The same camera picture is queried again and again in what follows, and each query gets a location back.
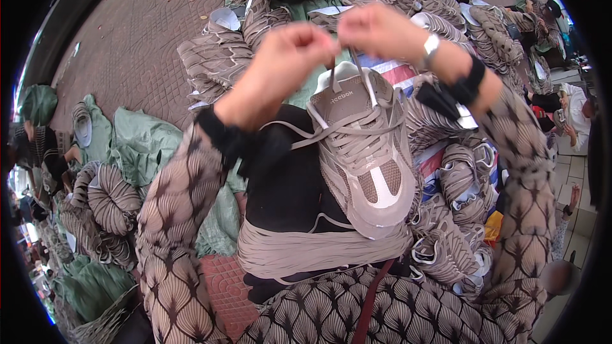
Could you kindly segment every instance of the car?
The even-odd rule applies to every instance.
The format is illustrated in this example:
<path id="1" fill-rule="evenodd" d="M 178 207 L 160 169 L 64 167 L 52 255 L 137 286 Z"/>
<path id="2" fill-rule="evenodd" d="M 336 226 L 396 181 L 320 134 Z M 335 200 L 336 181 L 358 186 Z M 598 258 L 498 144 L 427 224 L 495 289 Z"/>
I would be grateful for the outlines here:
<path id="1" fill-rule="evenodd" d="M 51 0 L 21 67 L 15 87 L 16 104 L 21 90 L 34 84 L 51 83 L 69 42 L 99 1 Z"/>

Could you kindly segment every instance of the reebok logo text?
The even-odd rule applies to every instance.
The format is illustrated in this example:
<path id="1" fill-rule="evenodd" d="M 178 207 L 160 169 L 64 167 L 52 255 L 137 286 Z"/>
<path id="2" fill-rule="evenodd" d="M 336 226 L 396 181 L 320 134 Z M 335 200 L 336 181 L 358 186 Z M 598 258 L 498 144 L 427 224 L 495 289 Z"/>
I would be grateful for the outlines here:
<path id="1" fill-rule="evenodd" d="M 353 91 L 348 91 L 348 92 L 346 92 L 346 93 L 342 93 L 341 95 L 339 95 L 339 96 L 337 96 L 337 97 L 332 98 L 332 102 L 331 102 L 330 104 L 337 103 L 337 102 L 339 102 L 341 99 L 343 99 L 343 98 L 345 98 L 345 97 L 348 97 L 348 96 L 350 96 L 350 95 L 352 95 L 352 94 L 353 94 Z"/>

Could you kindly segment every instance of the silver watch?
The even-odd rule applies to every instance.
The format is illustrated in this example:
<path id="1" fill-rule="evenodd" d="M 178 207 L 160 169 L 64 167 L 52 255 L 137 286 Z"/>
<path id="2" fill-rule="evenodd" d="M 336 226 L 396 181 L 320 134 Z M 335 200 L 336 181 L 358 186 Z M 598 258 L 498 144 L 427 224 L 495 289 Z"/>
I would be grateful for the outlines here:
<path id="1" fill-rule="evenodd" d="M 440 46 L 440 38 L 433 33 L 429 34 L 429 37 L 425 41 L 425 45 L 424 45 L 425 56 L 423 56 L 423 66 L 425 68 L 429 68 L 429 65 L 432 62 L 432 58 L 438 51 L 439 46 Z"/>

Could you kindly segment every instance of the paved sidewalk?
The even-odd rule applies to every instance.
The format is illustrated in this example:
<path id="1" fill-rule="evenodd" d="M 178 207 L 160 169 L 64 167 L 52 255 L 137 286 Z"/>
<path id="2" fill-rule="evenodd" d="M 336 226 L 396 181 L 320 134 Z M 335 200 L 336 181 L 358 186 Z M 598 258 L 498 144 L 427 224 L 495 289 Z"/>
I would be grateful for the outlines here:
<path id="1" fill-rule="evenodd" d="M 199 35 L 200 19 L 224 0 L 103 0 L 70 43 L 54 79 L 51 127 L 71 129 L 72 107 L 92 93 L 108 119 L 119 106 L 183 128 L 191 89 L 176 48 Z M 76 57 L 70 57 L 80 42 Z"/>

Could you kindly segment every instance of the black wristband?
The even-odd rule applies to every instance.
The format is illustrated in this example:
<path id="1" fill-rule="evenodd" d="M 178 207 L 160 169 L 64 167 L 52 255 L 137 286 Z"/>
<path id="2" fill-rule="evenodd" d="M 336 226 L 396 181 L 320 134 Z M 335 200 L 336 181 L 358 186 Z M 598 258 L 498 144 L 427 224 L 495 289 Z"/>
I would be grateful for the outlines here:
<path id="1" fill-rule="evenodd" d="M 221 152 L 225 170 L 234 167 L 254 139 L 253 134 L 240 130 L 238 126 L 223 124 L 213 111 L 212 105 L 198 112 L 195 123 L 208 135 L 212 146 Z"/>
<path id="2" fill-rule="evenodd" d="M 455 85 L 448 86 L 448 92 L 459 104 L 470 106 L 478 97 L 478 86 L 485 76 L 485 64 L 474 55 L 472 57 L 472 69 L 467 77 L 457 80 Z"/>

